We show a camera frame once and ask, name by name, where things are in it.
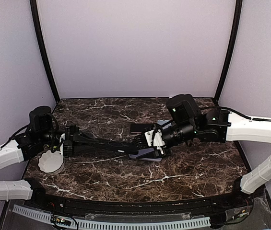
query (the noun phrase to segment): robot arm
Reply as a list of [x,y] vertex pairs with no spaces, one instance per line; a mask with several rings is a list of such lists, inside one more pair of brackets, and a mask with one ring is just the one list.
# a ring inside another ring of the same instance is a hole
[[[153,145],[155,148],[161,146],[163,152],[166,148],[193,138],[207,142],[248,140],[271,143],[271,118],[250,117],[221,109],[202,115],[189,94],[173,97],[166,105],[176,125],[166,129],[155,128],[157,138],[154,138]],[[152,132],[146,132],[145,135],[148,145],[151,146]],[[271,156],[253,171],[239,178],[235,189],[249,195],[270,179]]]
[[[5,147],[0,148],[0,169],[24,161],[22,151],[17,146],[17,142],[12,140]],[[0,200],[30,199],[32,194],[33,190],[25,180],[0,181]]]

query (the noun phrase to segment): white arm segment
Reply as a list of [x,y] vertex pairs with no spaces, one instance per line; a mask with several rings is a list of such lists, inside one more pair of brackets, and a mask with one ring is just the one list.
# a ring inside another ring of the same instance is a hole
[[[21,149],[15,140],[0,149],[0,169],[24,161]],[[0,200],[31,199],[33,190],[25,180],[0,181]]]
[[250,140],[271,143],[271,122],[269,121],[248,120],[235,113],[230,113],[228,122],[231,122],[231,126],[227,129],[227,141]]
[[241,179],[241,191],[252,194],[257,188],[271,179],[271,155],[257,168]]
[[25,180],[0,181],[0,200],[29,200],[32,193],[30,184]]
[[17,141],[12,140],[5,147],[0,149],[0,169],[24,161],[22,151],[17,148],[17,146]]

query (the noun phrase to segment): black cable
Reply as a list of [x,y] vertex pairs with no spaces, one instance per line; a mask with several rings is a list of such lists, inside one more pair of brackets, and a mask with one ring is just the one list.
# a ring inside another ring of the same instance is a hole
[[59,143],[58,146],[56,146],[54,149],[51,150],[52,153],[54,153],[55,151],[59,150],[59,148],[62,146],[62,144],[64,143],[64,139],[62,139]]
[[[41,205],[39,205],[38,203],[33,202],[32,200],[30,200],[30,202],[31,202],[32,204],[38,206],[38,207],[41,208],[42,210],[45,209],[45,207],[42,207]],[[55,215],[54,215],[53,213],[55,212],[55,213],[58,213],[58,214],[61,214],[61,215],[63,215],[63,216],[66,216],[66,217],[71,218],[71,219],[74,221],[74,223],[76,224],[76,226],[77,226],[77,229],[76,229],[76,230],[79,230],[79,223],[78,223],[78,222],[76,221],[76,219],[75,219],[73,216],[71,216],[70,214],[67,214],[67,213],[64,213],[64,212],[60,212],[60,211],[57,211],[57,210],[53,210],[53,211],[50,211],[50,212],[51,212],[51,215],[53,215],[54,217],[55,217]]]
[[240,115],[241,117],[245,118],[245,119],[248,119],[248,120],[251,120],[251,117],[250,116],[247,116],[245,114],[242,114],[240,113],[239,111],[237,110],[234,110],[232,108],[228,108],[228,107],[222,107],[222,106],[209,106],[209,107],[203,107],[203,108],[200,108],[200,110],[205,110],[205,109],[224,109],[224,110],[229,110],[231,112],[234,112],[235,114],[238,114]]
[[168,125],[168,124],[170,124],[170,123],[172,123],[172,122],[173,122],[173,121],[171,120],[171,121],[167,121],[167,122],[164,123],[163,125],[154,124],[155,127],[154,127],[154,130],[153,130],[153,135],[152,135],[152,137],[151,137],[151,147],[153,147],[154,138],[155,138],[156,133],[159,131],[159,128],[161,128],[161,130],[162,130],[162,128],[163,128],[164,126],[166,126],[166,125]]
[[233,224],[239,224],[239,223],[242,223],[243,221],[245,221],[245,220],[250,216],[250,214],[251,214],[252,211],[254,210],[254,206],[255,206],[255,201],[254,201],[254,196],[252,195],[252,208],[251,208],[251,210],[249,211],[249,214],[248,214],[246,217],[244,217],[244,218],[243,218],[241,221],[239,221],[239,222],[228,223],[229,221],[232,221],[232,220],[230,219],[230,220],[226,221],[226,223],[225,223],[224,225],[233,225]]
[[50,150],[51,150],[51,152],[55,152],[55,150],[53,149],[54,148],[54,140],[55,140],[54,133],[59,130],[59,123],[52,113],[47,113],[47,115],[49,115],[52,118],[52,120],[54,121],[54,124],[55,124],[55,128],[50,131],[52,133]]
[[174,121],[174,120],[167,121],[166,123],[164,123],[163,125],[161,125],[161,127],[163,128],[163,127],[165,127],[165,126],[171,124],[173,121]]
[[239,224],[239,223],[242,223],[244,220],[247,219],[247,217],[250,216],[250,214],[251,214],[252,211],[254,210],[254,203],[255,203],[255,202],[254,202],[254,196],[252,195],[251,197],[252,197],[252,208],[251,208],[249,214],[248,214],[246,217],[244,217],[241,221],[239,221],[239,222],[234,222],[234,223],[229,223],[230,221],[235,220],[235,219],[229,219],[229,220],[227,220],[227,221],[224,222],[224,223],[215,223],[215,224],[212,224],[211,226],[233,225],[233,224]]
[[56,227],[56,229],[58,229],[58,230],[62,229],[60,226],[58,226],[56,224],[56,222],[50,222],[50,223],[53,224]]
[[13,140],[15,138],[15,136],[22,130],[24,130],[25,128],[29,128],[29,124],[18,129],[13,135],[11,135],[11,137],[7,140],[7,142],[5,144],[3,144],[2,146],[0,146],[0,149],[2,149],[3,147],[5,147],[11,140]]
[[234,110],[232,108],[228,108],[228,107],[222,107],[222,106],[209,106],[209,107],[202,107],[200,108],[200,110],[205,110],[205,109],[224,109],[224,110],[228,110],[228,111],[231,111],[235,114],[238,114],[239,116],[247,119],[247,120],[253,120],[253,121],[269,121],[271,122],[271,119],[265,119],[265,118],[258,118],[258,117],[253,117],[251,118],[250,116],[247,116],[237,110]]

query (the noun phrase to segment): white plastic part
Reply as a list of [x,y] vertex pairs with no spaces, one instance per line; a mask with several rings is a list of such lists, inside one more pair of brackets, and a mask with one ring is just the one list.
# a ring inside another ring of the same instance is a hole
[[[63,133],[61,136],[60,136],[60,139],[59,139],[59,141],[61,142],[62,140],[65,140],[65,133]],[[64,155],[64,153],[63,153],[63,145],[64,145],[64,143],[61,145],[61,147],[59,148],[59,153],[61,154],[61,155]]]
[[11,140],[5,147],[0,149],[0,169],[24,161],[22,151],[17,146],[17,141]]
[[241,179],[241,191],[252,194],[257,188],[271,179],[271,156]]
[[231,126],[227,129],[227,141],[250,140],[271,143],[271,122],[269,121],[248,120],[231,113],[228,122],[231,122]]
[[38,161],[38,167],[44,173],[58,174],[64,169],[64,156],[59,151],[52,153],[48,150],[41,155]]
[[[153,131],[154,130],[151,130],[151,131],[148,131],[145,133],[145,137],[146,137],[147,144],[149,147],[151,147],[151,141],[153,138]],[[164,155],[163,148],[162,148],[162,146],[164,146],[164,145],[165,145],[165,142],[162,139],[162,132],[161,131],[156,132],[154,139],[153,139],[153,146],[156,147],[158,150],[160,150],[161,155]]]
[[0,200],[29,200],[33,190],[25,180],[20,181],[0,181]]
[[[13,212],[30,219],[51,224],[50,212],[42,210],[38,211],[36,209],[19,205],[14,205]],[[75,222],[71,218],[64,218],[71,221],[71,225],[68,227],[66,225],[57,224],[58,226],[68,229],[77,228]],[[188,230],[211,226],[209,217],[161,223],[111,223],[84,220],[76,217],[74,219],[78,222],[79,229],[82,230]]]

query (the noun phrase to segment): white joint cover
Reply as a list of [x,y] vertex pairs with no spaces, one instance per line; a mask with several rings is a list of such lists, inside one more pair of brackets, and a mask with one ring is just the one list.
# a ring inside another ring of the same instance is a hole
[[20,181],[0,181],[0,200],[29,200],[33,190],[25,180]]
[[257,188],[271,179],[271,155],[257,168],[241,179],[241,191],[252,194]]
[[64,156],[59,151],[52,153],[50,150],[39,158],[38,167],[44,173],[58,174],[64,169]]
[[0,149],[0,169],[24,161],[22,151],[17,146],[17,141],[11,140],[5,147]]

